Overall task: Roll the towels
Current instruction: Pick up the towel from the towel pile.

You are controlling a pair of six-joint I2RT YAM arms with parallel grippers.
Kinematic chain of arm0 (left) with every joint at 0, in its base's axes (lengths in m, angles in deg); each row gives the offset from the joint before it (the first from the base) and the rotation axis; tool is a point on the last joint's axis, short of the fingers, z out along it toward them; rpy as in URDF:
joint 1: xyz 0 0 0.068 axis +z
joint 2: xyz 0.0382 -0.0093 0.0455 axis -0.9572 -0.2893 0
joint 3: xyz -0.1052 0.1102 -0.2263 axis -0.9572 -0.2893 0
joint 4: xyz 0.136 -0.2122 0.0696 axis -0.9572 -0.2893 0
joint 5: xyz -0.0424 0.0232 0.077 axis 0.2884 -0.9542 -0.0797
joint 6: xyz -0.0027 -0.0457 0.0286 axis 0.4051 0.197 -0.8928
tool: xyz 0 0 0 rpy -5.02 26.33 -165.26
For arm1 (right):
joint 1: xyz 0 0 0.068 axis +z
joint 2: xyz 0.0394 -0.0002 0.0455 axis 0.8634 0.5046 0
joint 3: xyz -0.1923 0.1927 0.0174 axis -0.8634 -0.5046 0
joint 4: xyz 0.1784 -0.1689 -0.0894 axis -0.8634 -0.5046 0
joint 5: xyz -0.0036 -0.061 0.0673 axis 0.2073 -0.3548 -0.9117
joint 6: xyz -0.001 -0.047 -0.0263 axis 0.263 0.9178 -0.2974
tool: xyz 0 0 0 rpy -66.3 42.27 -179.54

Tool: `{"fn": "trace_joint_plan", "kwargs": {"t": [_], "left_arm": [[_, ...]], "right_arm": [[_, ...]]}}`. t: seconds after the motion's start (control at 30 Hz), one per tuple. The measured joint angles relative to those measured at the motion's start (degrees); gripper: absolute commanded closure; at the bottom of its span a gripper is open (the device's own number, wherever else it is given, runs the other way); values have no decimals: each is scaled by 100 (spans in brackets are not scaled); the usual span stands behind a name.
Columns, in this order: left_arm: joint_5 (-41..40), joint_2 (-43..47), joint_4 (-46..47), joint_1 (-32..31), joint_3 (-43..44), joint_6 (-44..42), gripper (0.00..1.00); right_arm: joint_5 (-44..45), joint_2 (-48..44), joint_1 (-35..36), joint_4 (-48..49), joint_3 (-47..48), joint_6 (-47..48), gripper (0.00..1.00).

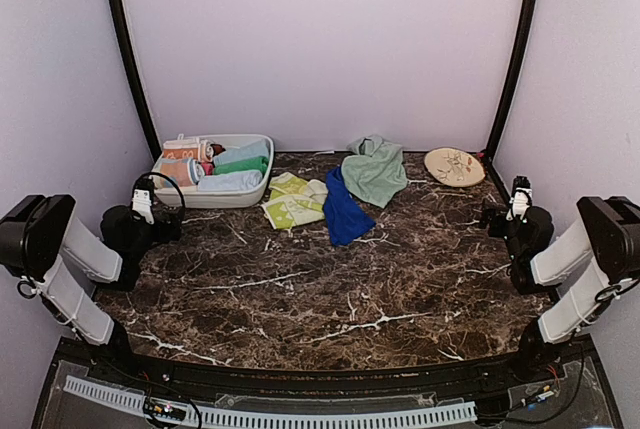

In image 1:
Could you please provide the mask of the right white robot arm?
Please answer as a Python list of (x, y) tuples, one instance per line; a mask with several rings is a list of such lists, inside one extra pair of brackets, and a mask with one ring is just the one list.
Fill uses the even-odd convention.
[(551, 214), (517, 190), (510, 207), (486, 205), (479, 226), (504, 241), (510, 280), (522, 295), (568, 287), (520, 337), (510, 373), (534, 381), (561, 347), (639, 284), (639, 207), (626, 197), (578, 200), (578, 218), (555, 237)]

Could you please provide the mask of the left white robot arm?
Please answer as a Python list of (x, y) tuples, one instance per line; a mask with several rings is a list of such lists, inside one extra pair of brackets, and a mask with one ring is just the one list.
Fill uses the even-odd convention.
[(103, 214), (96, 236), (71, 195), (28, 195), (1, 218), (1, 264), (17, 278), (23, 298), (40, 298), (102, 357), (107, 374), (131, 385), (141, 376), (140, 361), (124, 326), (97, 305), (89, 288), (133, 290), (145, 254), (179, 240), (184, 216), (183, 208), (154, 214), (152, 201), (137, 191), (130, 205)]

